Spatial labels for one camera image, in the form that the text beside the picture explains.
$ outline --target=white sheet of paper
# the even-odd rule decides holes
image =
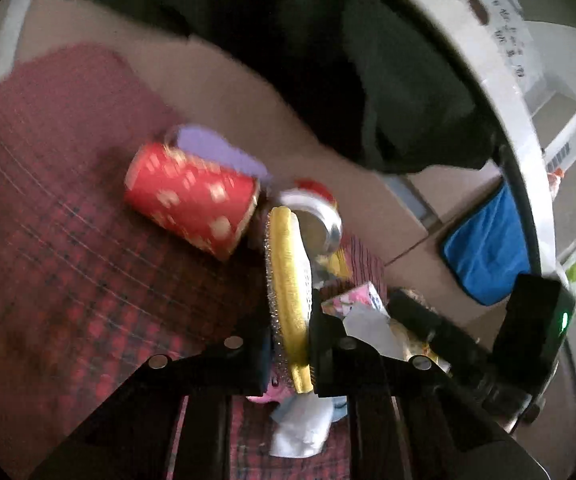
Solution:
[[[388,316],[378,310],[353,308],[343,319],[343,326],[348,335],[365,341],[381,355],[403,360],[403,348],[390,331],[388,321]]]

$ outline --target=purple object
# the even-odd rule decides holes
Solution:
[[[177,132],[177,147],[185,152],[228,166],[239,173],[267,184],[270,175],[265,166],[243,150],[235,148],[220,134],[205,126],[185,124]]]

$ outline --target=dark fabric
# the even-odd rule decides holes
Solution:
[[[266,301],[260,254],[222,264],[124,205],[134,153],[181,122],[99,46],[0,84],[0,464],[14,479],[150,355],[195,354]],[[305,460],[269,457],[271,429],[268,407],[235,399],[232,478],[349,476],[343,422]]]
[[[517,276],[530,272],[530,261],[507,184],[456,227],[441,253],[459,285],[479,303],[490,306],[511,293]]]
[[[367,168],[479,169],[492,154],[498,126],[487,109],[381,0],[97,1],[227,50],[271,82],[322,142]]]

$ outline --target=maroon cloth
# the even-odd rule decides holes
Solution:
[[[197,353],[265,301],[260,255],[222,264],[124,205],[139,146],[181,122],[100,46],[0,84],[0,463],[15,479],[151,354]],[[345,422],[321,454],[278,459],[271,409],[235,399],[232,478],[348,477]]]

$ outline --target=blue folded fabric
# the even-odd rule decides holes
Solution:
[[[507,184],[448,236],[442,256],[460,286],[486,306],[509,295],[520,272],[530,272],[519,211]]]

